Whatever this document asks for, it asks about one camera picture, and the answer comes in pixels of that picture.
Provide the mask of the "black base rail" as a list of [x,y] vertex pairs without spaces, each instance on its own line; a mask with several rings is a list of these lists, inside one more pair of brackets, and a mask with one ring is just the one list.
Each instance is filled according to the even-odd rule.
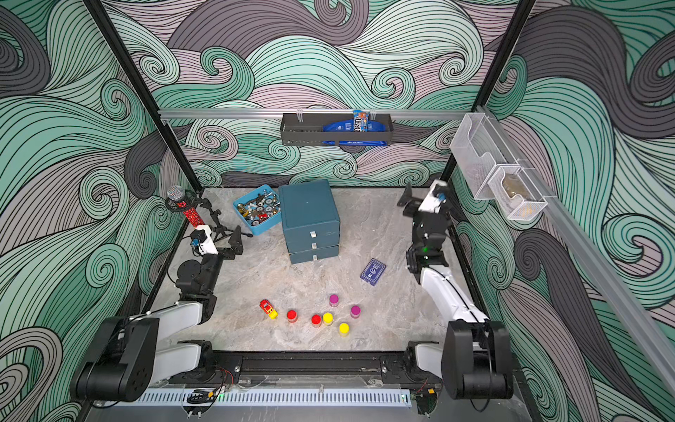
[[169,379],[170,383],[217,386],[221,381],[254,387],[282,381],[365,385],[397,384],[404,388],[438,387],[441,379],[415,363],[413,348],[404,351],[224,351],[208,341],[196,369]]

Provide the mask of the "yellow paint can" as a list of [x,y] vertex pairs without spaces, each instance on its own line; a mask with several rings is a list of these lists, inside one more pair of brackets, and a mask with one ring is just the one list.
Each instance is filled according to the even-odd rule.
[[339,334],[343,337],[346,337],[350,333],[350,325],[348,323],[342,323],[339,325]]
[[322,320],[325,325],[332,325],[334,321],[334,316],[330,312],[325,312],[322,316]]

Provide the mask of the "clear small wall bin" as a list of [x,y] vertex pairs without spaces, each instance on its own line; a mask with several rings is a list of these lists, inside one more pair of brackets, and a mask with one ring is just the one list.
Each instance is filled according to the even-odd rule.
[[518,165],[499,165],[488,185],[507,220],[532,222],[547,207],[539,189]]

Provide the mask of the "teal drawer cabinet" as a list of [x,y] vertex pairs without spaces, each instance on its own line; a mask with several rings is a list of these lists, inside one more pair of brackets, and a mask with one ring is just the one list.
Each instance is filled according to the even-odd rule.
[[292,265],[339,255],[341,221],[327,180],[281,186],[279,199]]

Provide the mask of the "black wall basket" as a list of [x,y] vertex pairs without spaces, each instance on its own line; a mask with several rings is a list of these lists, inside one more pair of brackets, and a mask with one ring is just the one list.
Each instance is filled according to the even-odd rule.
[[286,146],[330,146],[323,141],[385,141],[387,145],[391,144],[394,125],[389,114],[370,114],[372,122],[385,126],[383,132],[323,132],[323,126],[351,120],[352,117],[353,112],[283,114],[282,143]]

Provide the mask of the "blue snack packet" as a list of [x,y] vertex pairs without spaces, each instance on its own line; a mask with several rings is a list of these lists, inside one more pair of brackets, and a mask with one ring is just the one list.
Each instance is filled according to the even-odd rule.
[[[339,121],[323,126],[323,132],[383,132],[385,126],[379,122],[372,122],[370,114],[354,111],[351,120]],[[385,141],[323,141],[330,146],[386,146]]]

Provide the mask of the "red paint can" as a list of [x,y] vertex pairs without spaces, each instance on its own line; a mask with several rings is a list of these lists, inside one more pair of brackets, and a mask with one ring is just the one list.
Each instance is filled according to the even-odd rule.
[[289,323],[295,323],[297,321],[298,314],[294,309],[290,309],[287,313],[287,319]]
[[323,318],[318,314],[314,314],[311,317],[311,323],[314,325],[314,327],[320,327],[323,323]]

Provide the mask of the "blue tray of trinkets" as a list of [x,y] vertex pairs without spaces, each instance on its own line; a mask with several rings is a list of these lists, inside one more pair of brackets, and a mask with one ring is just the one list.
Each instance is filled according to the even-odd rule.
[[281,223],[281,200],[270,186],[260,186],[233,202],[251,235],[258,236]]

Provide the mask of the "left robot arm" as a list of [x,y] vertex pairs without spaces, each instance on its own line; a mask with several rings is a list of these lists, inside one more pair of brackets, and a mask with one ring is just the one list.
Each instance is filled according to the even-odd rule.
[[226,247],[216,246],[211,234],[207,225],[191,233],[200,258],[179,267],[177,302],[128,318],[113,316],[100,324],[71,378],[74,399],[133,402],[154,383],[207,366],[209,342],[171,344],[169,339],[212,318],[223,262],[244,252],[239,228],[232,230]]

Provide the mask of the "clear large wall bin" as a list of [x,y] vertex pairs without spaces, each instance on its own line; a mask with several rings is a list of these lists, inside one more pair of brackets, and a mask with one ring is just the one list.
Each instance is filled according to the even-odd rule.
[[510,139],[492,114],[465,114],[451,151],[475,200],[493,200],[489,182],[497,170],[518,166]]

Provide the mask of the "blue playing card box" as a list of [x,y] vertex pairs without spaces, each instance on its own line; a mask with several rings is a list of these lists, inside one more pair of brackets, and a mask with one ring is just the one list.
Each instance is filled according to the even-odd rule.
[[387,266],[376,258],[371,258],[366,267],[360,274],[360,279],[371,286],[375,286],[383,276]]

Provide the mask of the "red yellow toy bulldozer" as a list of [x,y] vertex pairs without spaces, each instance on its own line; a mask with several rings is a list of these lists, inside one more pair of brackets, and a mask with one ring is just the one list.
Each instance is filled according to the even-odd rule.
[[272,304],[267,299],[262,300],[259,303],[259,306],[261,309],[263,309],[263,311],[265,311],[265,314],[267,314],[267,316],[269,316],[269,318],[271,318],[272,320],[275,320],[279,316],[278,311],[276,311],[274,306],[272,306]]

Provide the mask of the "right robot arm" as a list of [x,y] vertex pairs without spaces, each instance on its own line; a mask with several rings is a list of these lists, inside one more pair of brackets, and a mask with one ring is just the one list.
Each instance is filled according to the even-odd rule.
[[443,251],[451,225],[449,194],[448,183],[437,179],[423,198],[415,197],[411,185],[406,185],[397,202],[403,215],[412,219],[407,268],[446,322],[444,343],[416,344],[414,362],[441,379],[453,399],[509,399],[513,396],[510,334],[465,294]]

